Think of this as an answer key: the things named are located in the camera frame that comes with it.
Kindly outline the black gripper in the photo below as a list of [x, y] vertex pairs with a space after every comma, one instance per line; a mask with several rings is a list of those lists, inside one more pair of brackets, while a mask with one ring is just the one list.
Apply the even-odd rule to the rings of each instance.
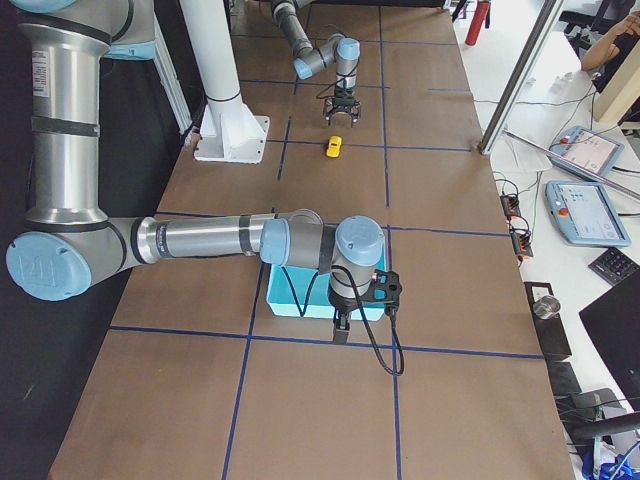
[[350, 334], [350, 316], [356, 311], [356, 319], [361, 320], [364, 306], [355, 298], [348, 298], [329, 290], [329, 302], [334, 307], [333, 339], [334, 343], [346, 343]]
[[350, 117], [350, 125], [354, 127], [360, 120], [360, 102], [354, 96], [352, 88], [338, 88], [324, 102], [324, 120], [327, 125], [332, 124], [333, 116], [344, 113]]

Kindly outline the person forearm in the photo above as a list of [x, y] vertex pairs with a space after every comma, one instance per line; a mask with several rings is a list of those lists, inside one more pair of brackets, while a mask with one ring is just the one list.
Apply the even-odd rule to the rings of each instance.
[[592, 45], [581, 60], [582, 71], [595, 70], [613, 58], [620, 49], [616, 45], [616, 40], [623, 36], [639, 36], [639, 12], [633, 11], [623, 20], [612, 26], [594, 45]]

